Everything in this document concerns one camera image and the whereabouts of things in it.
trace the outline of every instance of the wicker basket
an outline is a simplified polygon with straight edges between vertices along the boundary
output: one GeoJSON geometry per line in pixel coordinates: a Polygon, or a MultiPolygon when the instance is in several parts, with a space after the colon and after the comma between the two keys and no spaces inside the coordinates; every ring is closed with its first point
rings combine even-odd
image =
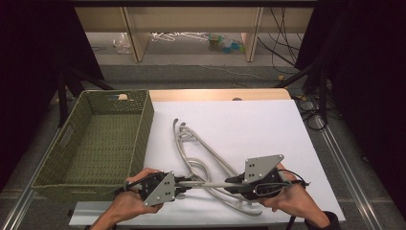
{"type": "Polygon", "coordinates": [[[32,188],[55,200],[111,200],[144,166],[153,113],[147,90],[82,92],[32,188]]]}

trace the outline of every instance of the hand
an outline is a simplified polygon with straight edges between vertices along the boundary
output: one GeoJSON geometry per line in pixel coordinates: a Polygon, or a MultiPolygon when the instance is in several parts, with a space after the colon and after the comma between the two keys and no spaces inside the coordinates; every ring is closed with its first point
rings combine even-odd
{"type": "MultiPolygon", "coordinates": [[[[284,166],[279,164],[278,168],[284,169],[284,166]]],[[[296,179],[296,176],[292,173],[283,173],[288,180],[296,179]]],[[[275,197],[259,198],[258,202],[265,207],[272,208],[273,212],[281,209],[291,216],[307,219],[317,227],[323,228],[329,226],[329,220],[326,214],[300,184],[294,184],[282,189],[275,197]]]]}
{"type": "MultiPolygon", "coordinates": [[[[157,172],[153,169],[143,169],[137,175],[127,178],[126,181],[134,182],[157,172]]],[[[96,220],[91,229],[109,229],[118,222],[133,219],[142,214],[157,213],[163,205],[146,207],[138,191],[123,192],[116,196],[110,207],[96,220]]]]}

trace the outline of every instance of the black cable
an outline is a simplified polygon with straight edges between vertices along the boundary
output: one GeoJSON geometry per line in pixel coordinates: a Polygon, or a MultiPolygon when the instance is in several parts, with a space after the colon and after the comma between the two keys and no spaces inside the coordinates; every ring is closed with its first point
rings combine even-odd
{"type": "Polygon", "coordinates": [[[278,58],[283,59],[284,61],[286,61],[288,64],[290,64],[291,66],[295,66],[295,63],[291,62],[290,60],[284,58],[282,55],[276,53],[274,50],[272,50],[271,48],[269,48],[268,46],[266,46],[258,37],[258,41],[265,47],[266,50],[270,51],[272,54],[278,56],[278,58]]]}
{"type": "Polygon", "coordinates": [[[296,58],[295,54],[293,53],[292,48],[291,48],[291,46],[289,45],[289,41],[288,41],[288,39],[287,39],[286,26],[284,25],[284,13],[285,13],[285,11],[286,11],[286,8],[282,8],[282,23],[281,23],[281,25],[283,25],[283,26],[282,26],[282,27],[283,27],[283,31],[284,31],[283,37],[284,37],[284,40],[286,41],[286,44],[287,44],[287,47],[288,47],[290,56],[292,56],[292,59],[294,59],[294,61],[296,62],[297,58],[296,58]]]}
{"type": "Polygon", "coordinates": [[[298,38],[301,40],[301,42],[303,42],[304,40],[299,36],[299,34],[296,34],[298,36],[298,38]]]}
{"type": "Polygon", "coordinates": [[[274,40],[275,42],[277,42],[277,43],[278,43],[279,45],[281,45],[281,46],[290,47],[291,49],[294,49],[294,50],[299,50],[299,48],[296,48],[296,47],[293,47],[293,46],[289,46],[289,45],[286,45],[286,44],[283,44],[283,43],[277,41],[277,40],[276,40],[271,34],[269,34],[269,33],[268,33],[268,35],[269,35],[269,37],[271,37],[272,40],[274,40]]]}
{"type": "Polygon", "coordinates": [[[282,8],[282,22],[281,22],[281,25],[280,25],[280,23],[278,22],[278,19],[277,19],[277,17],[275,16],[275,14],[274,14],[272,8],[270,8],[270,10],[271,10],[272,16],[274,17],[275,23],[277,24],[277,27],[278,27],[278,30],[279,30],[278,38],[279,38],[279,35],[282,35],[282,37],[284,38],[284,41],[286,42],[286,44],[287,44],[287,46],[288,46],[288,51],[289,51],[290,56],[292,57],[293,61],[296,61],[297,58],[296,58],[295,54],[293,53],[292,49],[289,48],[290,45],[289,45],[289,41],[288,41],[288,39],[287,39],[286,27],[285,27],[285,25],[284,25],[284,12],[285,12],[285,8],[282,8]]]}

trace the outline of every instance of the floor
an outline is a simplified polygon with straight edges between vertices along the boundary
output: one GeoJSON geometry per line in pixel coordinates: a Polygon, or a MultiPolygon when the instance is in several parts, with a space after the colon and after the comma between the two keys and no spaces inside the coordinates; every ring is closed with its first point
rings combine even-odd
{"type": "MultiPolygon", "coordinates": [[[[135,63],[132,55],[119,54],[113,46],[114,40],[120,40],[120,34],[88,34],[95,56],[105,76],[105,82],[117,87],[137,87],[150,89],[164,88],[260,88],[273,87],[297,70],[282,58],[272,56],[264,45],[258,43],[253,62],[247,62],[241,51],[234,50],[225,54],[221,49],[210,48],[208,42],[200,39],[203,34],[176,34],[157,37],[149,42],[147,53],[142,62],[135,63]]],[[[241,41],[239,34],[220,34],[241,41]]],[[[261,34],[260,40],[283,58],[293,61],[286,46],[276,44],[272,38],[277,34],[261,34]]],[[[289,34],[292,47],[299,48],[302,34],[289,34]]],[[[298,80],[288,86],[291,96],[301,96],[304,80],[298,80]]],[[[84,83],[86,88],[93,85],[84,83]]],[[[317,100],[317,95],[309,97],[317,100]]],[[[314,104],[312,101],[298,101],[298,109],[304,111],[314,104]]],[[[331,110],[328,113],[328,125],[324,130],[313,130],[320,120],[310,120],[307,127],[310,139],[319,155],[331,187],[346,216],[343,229],[406,229],[406,223],[397,211],[391,198],[377,179],[368,162],[364,161],[362,150],[340,117],[332,98],[328,100],[331,110]],[[362,208],[370,206],[371,211],[362,208]],[[368,217],[375,215],[375,220],[368,217]]],[[[3,229],[73,229],[68,225],[69,210],[75,208],[73,202],[54,202],[41,195],[33,194],[25,210],[15,209],[24,206],[18,203],[31,183],[38,164],[57,132],[57,97],[51,101],[49,112],[37,131],[31,147],[22,156],[8,185],[0,194],[0,222],[3,229]],[[9,215],[18,213],[22,219],[15,227],[6,223],[9,215]]],[[[277,225],[269,229],[284,229],[277,225]]],[[[305,229],[298,223],[293,229],[305,229]]]]}

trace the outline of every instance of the cable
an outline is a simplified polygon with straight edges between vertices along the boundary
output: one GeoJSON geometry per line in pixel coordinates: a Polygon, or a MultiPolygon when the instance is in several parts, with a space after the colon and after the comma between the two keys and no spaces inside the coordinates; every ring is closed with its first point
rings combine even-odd
{"type": "MultiPolygon", "coordinates": [[[[154,63],[154,64],[155,64],[155,65],[158,65],[158,66],[182,65],[182,64],[158,64],[158,63],[154,63]]],[[[202,67],[202,68],[205,68],[205,69],[224,71],[224,72],[226,72],[226,73],[234,74],[234,75],[238,75],[238,76],[252,77],[252,78],[259,79],[259,80],[264,80],[264,81],[279,81],[279,80],[277,80],[277,79],[273,79],[273,80],[271,79],[271,80],[270,80],[270,79],[262,78],[262,77],[259,77],[259,76],[256,76],[256,75],[241,74],[241,73],[233,72],[233,71],[230,71],[230,70],[221,69],[221,68],[215,68],[215,67],[209,67],[209,66],[205,66],[205,65],[194,65],[194,66],[199,66],[199,67],[202,67]]]]}
{"type": "Polygon", "coordinates": [[[229,70],[226,70],[226,69],[208,67],[208,66],[204,66],[204,65],[197,65],[197,66],[200,66],[200,67],[205,68],[205,69],[224,71],[224,72],[234,74],[234,75],[239,75],[239,76],[248,76],[248,77],[252,77],[252,78],[259,79],[259,80],[264,80],[264,81],[278,81],[278,80],[269,80],[269,79],[261,78],[261,77],[255,76],[255,75],[250,75],[250,74],[240,74],[240,73],[232,72],[232,71],[229,71],[229,70]]]}
{"type": "Polygon", "coordinates": [[[296,48],[296,47],[293,47],[293,46],[289,46],[289,45],[286,45],[286,44],[283,44],[283,43],[277,41],[270,33],[268,33],[268,35],[269,35],[269,37],[271,37],[272,40],[274,40],[275,42],[277,42],[278,44],[280,44],[280,45],[282,45],[282,46],[286,46],[286,47],[288,47],[288,48],[290,48],[290,49],[294,49],[294,50],[299,50],[299,48],[296,48]]]}
{"type": "Polygon", "coordinates": [[[269,48],[268,46],[266,46],[258,37],[258,41],[265,47],[266,50],[270,51],[273,55],[278,56],[278,58],[283,59],[284,61],[286,61],[288,64],[290,64],[291,66],[295,66],[295,63],[293,63],[292,61],[286,59],[285,57],[283,57],[282,55],[278,54],[275,52],[275,47],[274,49],[269,48]]]}
{"type": "Polygon", "coordinates": [[[299,36],[299,34],[296,34],[298,36],[298,38],[301,40],[301,42],[303,42],[304,40],[299,36]]]}
{"type": "Polygon", "coordinates": [[[280,23],[278,22],[278,19],[277,19],[277,17],[275,16],[275,14],[274,14],[272,8],[270,8],[270,10],[271,10],[272,16],[274,17],[275,22],[277,23],[278,30],[279,30],[278,37],[277,37],[277,41],[278,41],[279,36],[282,35],[282,37],[284,38],[284,41],[286,42],[286,44],[287,44],[287,46],[288,46],[288,51],[289,51],[290,56],[292,57],[293,61],[296,61],[296,56],[295,56],[295,54],[293,53],[292,49],[290,49],[289,41],[288,41],[288,39],[287,39],[287,34],[286,34],[286,27],[285,27],[285,25],[284,25],[284,13],[285,13],[285,8],[282,8],[282,22],[281,22],[281,25],[280,25],[280,23]]]}

